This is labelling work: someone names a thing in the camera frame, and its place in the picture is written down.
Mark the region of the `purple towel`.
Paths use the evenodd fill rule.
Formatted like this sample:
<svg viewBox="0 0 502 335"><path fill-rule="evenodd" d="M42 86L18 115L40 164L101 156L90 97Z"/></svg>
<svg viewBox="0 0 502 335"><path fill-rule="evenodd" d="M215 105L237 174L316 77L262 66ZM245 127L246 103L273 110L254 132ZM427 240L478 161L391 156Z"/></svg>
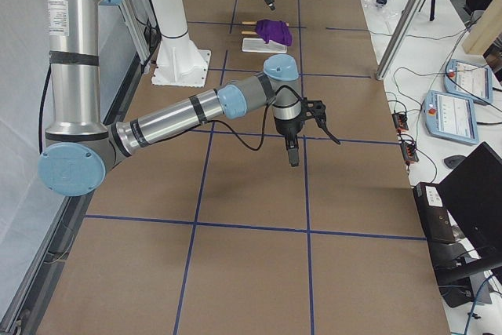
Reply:
<svg viewBox="0 0 502 335"><path fill-rule="evenodd" d="M255 32L266 43L273 41L284 46L291 46L293 43L293 36L287 23L281 20L258 20Z"/></svg>

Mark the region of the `black mini pc box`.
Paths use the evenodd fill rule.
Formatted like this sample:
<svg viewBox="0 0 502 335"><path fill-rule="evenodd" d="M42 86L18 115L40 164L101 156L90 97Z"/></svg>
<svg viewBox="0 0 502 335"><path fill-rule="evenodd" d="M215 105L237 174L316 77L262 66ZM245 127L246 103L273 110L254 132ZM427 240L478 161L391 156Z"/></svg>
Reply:
<svg viewBox="0 0 502 335"><path fill-rule="evenodd" d="M420 182L413 187L413 196L429 242L449 245L464 239L464 233L442 201L438 184Z"/></svg>

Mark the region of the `white curtain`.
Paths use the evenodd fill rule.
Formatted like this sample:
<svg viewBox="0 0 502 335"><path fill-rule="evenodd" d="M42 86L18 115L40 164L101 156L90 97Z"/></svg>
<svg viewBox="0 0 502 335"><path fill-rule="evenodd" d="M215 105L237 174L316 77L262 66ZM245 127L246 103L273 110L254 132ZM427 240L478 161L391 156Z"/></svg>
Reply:
<svg viewBox="0 0 502 335"><path fill-rule="evenodd" d="M1 312L6 313L63 201L37 174L49 66L47 0L1 0Z"/></svg>

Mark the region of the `orange black connector hub left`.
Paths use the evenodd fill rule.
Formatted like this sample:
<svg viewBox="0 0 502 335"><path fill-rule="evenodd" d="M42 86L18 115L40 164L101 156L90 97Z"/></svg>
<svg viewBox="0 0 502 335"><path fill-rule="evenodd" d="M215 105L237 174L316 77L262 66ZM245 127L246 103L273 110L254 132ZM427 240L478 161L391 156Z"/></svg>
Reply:
<svg viewBox="0 0 502 335"><path fill-rule="evenodd" d="M403 112L394 112L392 115L392 120L396 128L397 133L402 133L409 130L407 115Z"/></svg>

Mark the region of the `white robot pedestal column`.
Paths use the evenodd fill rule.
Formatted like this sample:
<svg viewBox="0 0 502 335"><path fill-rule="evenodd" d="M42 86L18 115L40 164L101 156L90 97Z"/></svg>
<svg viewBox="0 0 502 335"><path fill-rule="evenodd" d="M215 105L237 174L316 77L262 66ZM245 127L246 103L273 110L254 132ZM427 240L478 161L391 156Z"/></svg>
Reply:
<svg viewBox="0 0 502 335"><path fill-rule="evenodd" d="M211 52L190 38L182 0L151 0L161 34L152 83L201 88L206 83Z"/></svg>

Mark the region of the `teach pendant far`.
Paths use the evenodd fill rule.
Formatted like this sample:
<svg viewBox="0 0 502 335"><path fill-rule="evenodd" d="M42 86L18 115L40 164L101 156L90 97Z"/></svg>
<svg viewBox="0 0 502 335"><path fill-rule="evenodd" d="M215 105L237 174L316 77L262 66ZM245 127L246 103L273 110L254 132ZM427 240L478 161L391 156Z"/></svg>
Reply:
<svg viewBox="0 0 502 335"><path fill-rule="evenodd" d="M452 59L445 72L444 86L448 93L471 98L477 104L493 102L493 73L486 65Z"/></svg>

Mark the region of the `orange black connector hub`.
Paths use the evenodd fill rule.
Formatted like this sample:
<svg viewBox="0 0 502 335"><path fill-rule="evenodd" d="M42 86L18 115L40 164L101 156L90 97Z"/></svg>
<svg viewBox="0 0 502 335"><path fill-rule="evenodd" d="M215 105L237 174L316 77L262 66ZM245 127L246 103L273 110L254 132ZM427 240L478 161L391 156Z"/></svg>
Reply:
<svg viewBox="0 0 502 335"><path fill-rule="evenodd" d="M401 140L400 148L402 152L402 157L405 164L413 164L415 162L419 162L419 158L417 155L417 146L416 143L412 140Z"/></svg>
<svg viewBox="0 0 502 335"><path fill-rule="evenodd" d="M396 128L397 133L402 133L409 130L407 115L403 112L394 112L392 115L392 120Z"/></svg>

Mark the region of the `teach pendant near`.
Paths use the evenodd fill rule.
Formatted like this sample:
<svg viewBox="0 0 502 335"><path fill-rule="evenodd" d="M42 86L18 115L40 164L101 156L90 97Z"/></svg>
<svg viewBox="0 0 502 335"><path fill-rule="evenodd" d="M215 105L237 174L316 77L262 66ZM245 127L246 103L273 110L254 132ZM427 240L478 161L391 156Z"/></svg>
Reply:
<svg viewBox="0 0 502 335"><path fill-rule="evenodd" d="M424 99L423 111L432 136L467 145L479 142L472 99L431 90Z"/></svg>

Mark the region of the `black monitor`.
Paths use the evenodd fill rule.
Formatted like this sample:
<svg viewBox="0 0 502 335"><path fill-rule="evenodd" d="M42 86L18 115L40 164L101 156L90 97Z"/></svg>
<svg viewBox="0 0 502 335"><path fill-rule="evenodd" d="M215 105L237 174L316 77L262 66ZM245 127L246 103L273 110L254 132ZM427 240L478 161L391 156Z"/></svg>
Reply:
<svg viewBox="0 0 502 335"><path fill-rule="evenodd" d="M501 251L501 157L486 142L440 182L438 193L475 248Z"/></svg>

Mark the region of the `teach pendant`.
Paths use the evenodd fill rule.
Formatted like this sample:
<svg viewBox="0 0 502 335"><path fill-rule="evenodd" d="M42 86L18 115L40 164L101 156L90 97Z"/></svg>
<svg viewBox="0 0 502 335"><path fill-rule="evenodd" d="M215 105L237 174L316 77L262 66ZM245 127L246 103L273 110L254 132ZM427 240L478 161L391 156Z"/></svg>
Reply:
<svg viewBox="0 0 502 335"><path fill-rule="evenodd" d="M493 102L493 73L486 65L452 59L445 72L444 86L448 93L471 98L477 104Z"/></svg>
<svg viewBox="0 0 502 335"><path fill-rule="evenodd" d="M479 142L472 99L431 90L424 99L423 111L432 136L467 145Z"/></svg>

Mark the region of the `black computer mouse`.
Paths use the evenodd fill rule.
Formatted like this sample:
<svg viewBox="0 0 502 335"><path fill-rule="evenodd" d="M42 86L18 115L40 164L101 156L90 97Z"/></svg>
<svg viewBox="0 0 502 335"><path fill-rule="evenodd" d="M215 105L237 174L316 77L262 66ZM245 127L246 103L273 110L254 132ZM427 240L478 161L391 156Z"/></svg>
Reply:
<svg viewBox="0 0 502 335"><path fill-rule="evenodd" d="M448 169L455 169L465 159L466 157L464 155L451 155L444 158L443 163Z"/></svg>

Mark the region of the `clear plastic wrap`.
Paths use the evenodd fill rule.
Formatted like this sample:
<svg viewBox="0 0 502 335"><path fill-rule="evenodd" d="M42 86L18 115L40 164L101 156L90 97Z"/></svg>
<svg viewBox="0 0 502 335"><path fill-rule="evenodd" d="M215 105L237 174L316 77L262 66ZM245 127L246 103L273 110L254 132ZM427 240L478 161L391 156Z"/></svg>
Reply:
<svg viewBox="0 0 502 335"><path fill-rule="evenodd" d="M406 0L361 0L365 15L395 27L402 15Z"/></svg>

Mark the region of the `orange black connector hub right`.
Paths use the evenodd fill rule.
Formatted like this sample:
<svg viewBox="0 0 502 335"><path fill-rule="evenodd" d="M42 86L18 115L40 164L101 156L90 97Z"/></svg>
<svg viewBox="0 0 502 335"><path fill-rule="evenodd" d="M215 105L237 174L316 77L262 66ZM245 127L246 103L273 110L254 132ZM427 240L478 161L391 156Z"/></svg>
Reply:
<svg viewBox="0 0 502 335"><path fill-rule="evenodd" d="M402 157L405 164L413 164L415 162L419 162L419 158L417 155L417 146L416 143L412 140L401 140L400 148L402 152Z"/></svg>

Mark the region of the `aluminium frame post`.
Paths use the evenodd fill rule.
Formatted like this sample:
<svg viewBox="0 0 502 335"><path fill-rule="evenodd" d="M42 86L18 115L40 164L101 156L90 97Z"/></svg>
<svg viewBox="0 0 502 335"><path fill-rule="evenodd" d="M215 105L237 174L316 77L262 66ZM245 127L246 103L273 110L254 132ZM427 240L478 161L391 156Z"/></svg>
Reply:
<svg viewBox="0 0 502 335"><path fill-rule="evenodd" d="M397 27L393 32L391 39L385 49L384 55L380 61L378 69L376 71L376 79L383 80L387 75L393 61L398 55L398 52L401 48L402 43L405 40L406 34L413 22L413 18L415 17L419 6L422 4L424 0L408 0L404 10L402 11L402 15L398 21Z"/></svg>

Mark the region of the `white rack base tray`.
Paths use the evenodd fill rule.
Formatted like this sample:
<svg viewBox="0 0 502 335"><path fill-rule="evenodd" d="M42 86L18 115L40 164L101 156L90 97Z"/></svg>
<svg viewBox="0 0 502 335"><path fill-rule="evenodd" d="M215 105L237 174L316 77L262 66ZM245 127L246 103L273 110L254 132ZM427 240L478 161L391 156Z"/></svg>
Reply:
<svg viewBox="0 0 502 335"><path fill-rule="evenodd" d="M261 38L244 38L242 40L242 51L245 53L287 53L288 47L274 42L265 42Z"/></svg>

